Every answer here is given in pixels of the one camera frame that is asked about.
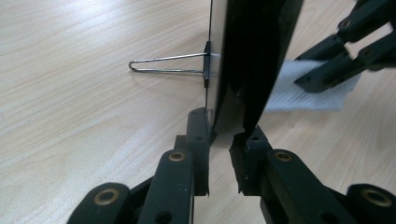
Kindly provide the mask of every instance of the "wood grain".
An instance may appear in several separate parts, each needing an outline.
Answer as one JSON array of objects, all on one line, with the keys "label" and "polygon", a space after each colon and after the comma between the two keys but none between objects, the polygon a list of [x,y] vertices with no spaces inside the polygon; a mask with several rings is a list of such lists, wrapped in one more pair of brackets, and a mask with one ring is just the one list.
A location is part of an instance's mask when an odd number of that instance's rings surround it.
[{"label": "wood grain", "polygon": [[[334,33],[353,4],[306,0],[288,58]],[[90,189],[132,188],[154,174],[205,89],[199,76],[136,74],[127,63],[201,52],[209,8],[207,0],[2,2],[0,223],[65,223]],[[388,32],[351,45],[352,54]],[[396,193],[395,83],[395,70],[365,72],[343,111],[265,113],[260,125],[329,187]],[[237,194],[231,140],[222,135],[211,149],[211,194],[196,198],[195,223],[263,223],[259,198]]]}]

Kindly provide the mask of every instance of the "white cloth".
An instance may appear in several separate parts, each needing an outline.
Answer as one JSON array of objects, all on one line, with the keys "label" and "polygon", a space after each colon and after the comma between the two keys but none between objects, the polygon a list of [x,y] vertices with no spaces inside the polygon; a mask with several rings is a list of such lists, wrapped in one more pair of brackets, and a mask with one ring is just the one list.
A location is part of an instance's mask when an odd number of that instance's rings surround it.
[{"label": "white cloth", "polygon": [[361,75],[324,92],[306,92],[294,81],[324,62],[285,61],[276,80],[265,111],[341,110],[344,99],[352,91]]}]

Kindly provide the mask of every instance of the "light wood surface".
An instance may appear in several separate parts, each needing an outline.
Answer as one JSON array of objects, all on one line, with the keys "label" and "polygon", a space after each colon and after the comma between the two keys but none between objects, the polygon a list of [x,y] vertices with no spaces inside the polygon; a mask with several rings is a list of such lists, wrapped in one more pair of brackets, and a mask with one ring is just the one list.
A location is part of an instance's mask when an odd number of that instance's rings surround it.
[{"label": "light wood surface", "polygon": [[[333,33],[353,4],[306,0],[287,57]],[[132,73],[127,64],[201,52],[209,8],[209,0],[2,1],[0,223],[65,223],[90,189],[132,188],[154,174],[188,113],[204,106],[203,81]],[[343,111],[264,113],[260,125],[325,185],[345,193],[370,183],[395,194],[395,85],[395,70],[365,72]],[[221,135],[211,148],[211,194],[196,198],[195,223],[264,222],[260,199],[237,194],[231,140]]]}]

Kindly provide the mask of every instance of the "wooden table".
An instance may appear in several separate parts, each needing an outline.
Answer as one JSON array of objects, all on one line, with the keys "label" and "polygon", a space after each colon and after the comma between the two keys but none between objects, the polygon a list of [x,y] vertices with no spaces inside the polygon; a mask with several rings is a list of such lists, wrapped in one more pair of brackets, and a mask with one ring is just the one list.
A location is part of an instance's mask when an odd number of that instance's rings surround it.
[{"label": "wooden table", "polygon": [[[352,0],[306,0],[288,58],[336,31]],[[130,188],[204,106],[202,78],[137,74],[133,59],[202,52],[210,1],[16,1],[0,6],[0,223],[65,223],[92,188]],[[389,32],[351,46],[352,54]],[[200,59],[152,66],[200,68]],[[341,112],[264,113],[271,144],[297,153],[327,186],[396,193],[395,70],[363,73]],[[228,148],[211,148],[210,197],[195,223],[263,223],[237,194]]]}]

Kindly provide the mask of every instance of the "white tissue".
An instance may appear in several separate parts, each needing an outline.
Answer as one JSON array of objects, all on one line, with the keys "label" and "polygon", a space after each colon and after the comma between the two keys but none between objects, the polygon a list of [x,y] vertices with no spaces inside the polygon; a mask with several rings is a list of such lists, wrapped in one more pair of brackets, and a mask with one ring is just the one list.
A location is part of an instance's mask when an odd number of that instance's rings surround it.
[{"label": "white tissue", "polygon": [[352,91],[361,75],[324,92],[306,92],[294,81],[324,62],[285,61],[276,80],[265,111],[341,110],[344,99]]}]

